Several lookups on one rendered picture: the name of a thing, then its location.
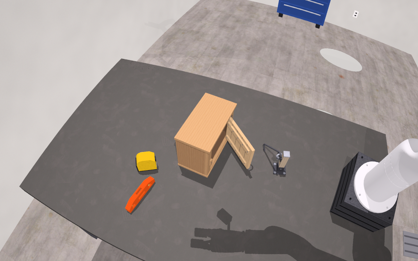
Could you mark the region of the light wooden cabinet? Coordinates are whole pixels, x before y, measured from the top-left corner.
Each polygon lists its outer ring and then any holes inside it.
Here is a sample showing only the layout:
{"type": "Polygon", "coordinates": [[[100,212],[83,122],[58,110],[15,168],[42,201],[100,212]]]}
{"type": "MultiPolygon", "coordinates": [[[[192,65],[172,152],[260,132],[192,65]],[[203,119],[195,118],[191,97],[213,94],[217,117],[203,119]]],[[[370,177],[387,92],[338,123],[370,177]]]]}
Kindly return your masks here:
{"type": "Polygon", "coordinates": [[[205,93],[178,131],[178,165],[208,177],[227,141],[250,168],[254,148],[233,120],[237,103],[205,93]]]}

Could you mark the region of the orange elongated bar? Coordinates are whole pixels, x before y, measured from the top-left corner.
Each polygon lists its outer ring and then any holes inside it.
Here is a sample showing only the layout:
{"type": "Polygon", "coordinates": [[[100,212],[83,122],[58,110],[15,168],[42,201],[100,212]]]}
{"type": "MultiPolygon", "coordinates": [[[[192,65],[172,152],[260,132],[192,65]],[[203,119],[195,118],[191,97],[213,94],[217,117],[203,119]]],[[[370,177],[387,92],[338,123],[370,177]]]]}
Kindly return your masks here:
{"type": "Polygon", "coordinates": [[[144,197],[146,192],[150,189],[150,187],[155,182],[153,177],[148,177],[146,180],[144,180],[141,185],[138,187],[138,189],[134,192],[134,194],[130,197],[126,209],[129,212],[132,212],[136,205],[140,202],[140,200],[144,197]]]}

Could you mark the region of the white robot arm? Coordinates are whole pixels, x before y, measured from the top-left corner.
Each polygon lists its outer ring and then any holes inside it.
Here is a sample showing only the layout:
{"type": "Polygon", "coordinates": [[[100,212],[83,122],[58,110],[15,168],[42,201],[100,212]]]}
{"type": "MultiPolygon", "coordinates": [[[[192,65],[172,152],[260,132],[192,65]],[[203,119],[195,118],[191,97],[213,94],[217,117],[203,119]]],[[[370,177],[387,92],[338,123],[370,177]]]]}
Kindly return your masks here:
{"type": "Polygon", "coordinates": [[[418,181],[418,139],[399,144],[381,162],[366,162],[355,174],[355,194],[368,211],[390,210],[398,193],[418,181]],[[360,196],[359,196],[360,195],[360,196]]]}

